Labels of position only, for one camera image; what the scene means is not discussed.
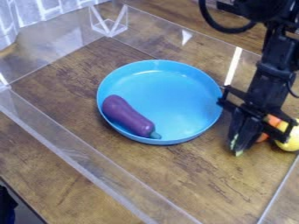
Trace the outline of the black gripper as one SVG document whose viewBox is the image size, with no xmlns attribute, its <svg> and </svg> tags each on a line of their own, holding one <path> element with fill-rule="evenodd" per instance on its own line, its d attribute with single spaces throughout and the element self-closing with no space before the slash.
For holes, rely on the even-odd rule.
<svg viewBox="0 0 299 224">
<path fill-rule="evenodd" d="M 281 131 L 264 124 L 264 132 L 283 143 L 288 140 L 297 122 L 281 111 L 281 106 L 293 82 L 295 72 L 292 70 L 280 70 L 257 63 L 245 92 L 230 85 L 224 87 L 217 104 L 232 115 L 228 126 L 228 147 L 236 155 L 240 155 L 257 140 L 262 130 L 261 119 L 266 115 L 277 117 L 287 123 L 287 127 Z"/>
</svg>

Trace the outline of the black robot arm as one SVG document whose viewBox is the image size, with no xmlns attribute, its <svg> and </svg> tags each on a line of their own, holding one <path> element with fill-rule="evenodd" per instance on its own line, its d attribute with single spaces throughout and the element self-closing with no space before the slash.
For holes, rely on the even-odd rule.
<svg viewBox="0 0 299 224">
<path fill-rule="evenodd" d="M 281 107 L 292 95 L 299 71 L 299 40 L 287 36 L 299 29 L 299 0 L 233 0 L 222 9 L 249 20 L 238 28 L 221 28 L 238 33 L 257 23 L 265 26 L 261 58 L 245 91 L 224 87 L 218 105 L 230 112 L 228 147 L 241 154 L 262 134 L 287 142 L 297 121 L 283 112 Z"/>
</svg>

